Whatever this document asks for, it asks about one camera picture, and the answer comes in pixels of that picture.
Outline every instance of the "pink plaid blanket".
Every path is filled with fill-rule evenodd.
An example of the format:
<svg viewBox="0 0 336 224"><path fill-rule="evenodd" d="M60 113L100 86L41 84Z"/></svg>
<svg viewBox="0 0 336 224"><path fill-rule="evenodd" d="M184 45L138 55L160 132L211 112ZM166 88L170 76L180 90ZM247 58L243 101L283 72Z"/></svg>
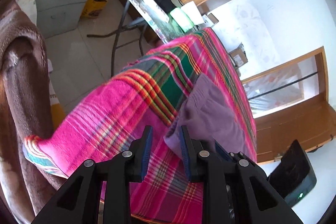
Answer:
<svg viewBox="0 0 336 224"><path fill-rule="evenodd" d="M127 150L144 126L151 125L147 175L144 182L130 185L132 216L152 223L200 224L203 186L187 182L182 161L163 136L201 72L223 93L245 132L248 156L256 160L256 129L245 91L210 28L151 50L127 66L83 99L51 139L27 138L26 158L47 172L69 177L86 159L101 162Z"/></svg>

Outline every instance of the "tiled floor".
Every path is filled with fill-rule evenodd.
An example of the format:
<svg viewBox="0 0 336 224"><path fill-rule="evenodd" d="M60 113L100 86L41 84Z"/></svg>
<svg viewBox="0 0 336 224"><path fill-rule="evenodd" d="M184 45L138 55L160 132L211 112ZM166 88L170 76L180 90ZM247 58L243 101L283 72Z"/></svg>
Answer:
<svg viewBox="0 0 336 224"><path fill-rule="evenodd" d="M76 30L46 39L47 55L53 65L50 79L66 113L94 88L110 78L111 52L114 37L88 38L87 34L106 34L117 29L123 6L109 0L96 19L81 19ZM118 45L140 36L138 29L120 35ZM144 52L150 50L142 42ZM116 51L115 73L141 56L137 42Z"/></svg>

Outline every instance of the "brown fleece blanket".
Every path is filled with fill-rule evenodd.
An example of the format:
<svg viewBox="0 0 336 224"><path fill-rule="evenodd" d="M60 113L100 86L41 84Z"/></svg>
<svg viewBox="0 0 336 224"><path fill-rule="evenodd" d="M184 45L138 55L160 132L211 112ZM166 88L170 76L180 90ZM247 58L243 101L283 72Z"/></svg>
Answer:
<svg viewBox="0 0 336 224"><path fill-rule="evenodd" d="M22 152L28 135L53 134L43 38L15 0L0 0L0 184L19 223L31 223L63 178Z"/></svg>

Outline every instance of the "purple towel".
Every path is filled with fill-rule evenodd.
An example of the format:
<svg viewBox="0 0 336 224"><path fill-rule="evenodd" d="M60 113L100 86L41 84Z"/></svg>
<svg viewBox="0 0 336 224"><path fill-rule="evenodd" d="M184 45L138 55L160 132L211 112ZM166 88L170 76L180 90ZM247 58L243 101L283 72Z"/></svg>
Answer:
<svg viewBox="0 0 336 224"><path fill-rule="evenodd" d="M227 152L243 152L248 157L244 131L235 121L218 87L203 73L196 81L193 91L182 103L179 114L169 128L164 141L173 152L182 158L179 128L187 126L190 137L206 141L215 152L215 140Z"/></svg>

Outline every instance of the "paper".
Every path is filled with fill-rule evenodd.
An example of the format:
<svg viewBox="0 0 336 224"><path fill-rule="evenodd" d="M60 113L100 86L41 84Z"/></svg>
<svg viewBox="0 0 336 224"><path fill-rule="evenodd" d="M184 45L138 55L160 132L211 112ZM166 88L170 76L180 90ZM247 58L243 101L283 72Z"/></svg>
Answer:
<svg viewBox="0 0 336 224"><path fill-rule="evenodd" d="M242 65L244 65L244 62L242 61L242 59L240 58L238 54L234 56L233 59L235 60L238 67L241 67Z"/></svg>
<svg viewBox="0 0 336 224"><path fill-rule="evenodd" d="M195 2L188 2L186 5L181 7L181 10L187 14L191 21L195 25L200 25L204 23L201 13L197 9Z"/></svg>

